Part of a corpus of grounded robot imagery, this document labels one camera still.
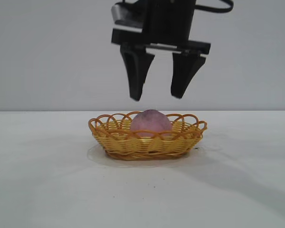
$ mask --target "pink ball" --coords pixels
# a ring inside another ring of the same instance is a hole
[[[172,124],[168,117],[157,110],[146,110],[137,114],[131,123],[131,131],[149,130],[153,132],[171,131]],[[152,137],[152,133],[138,133],[141,137]]]

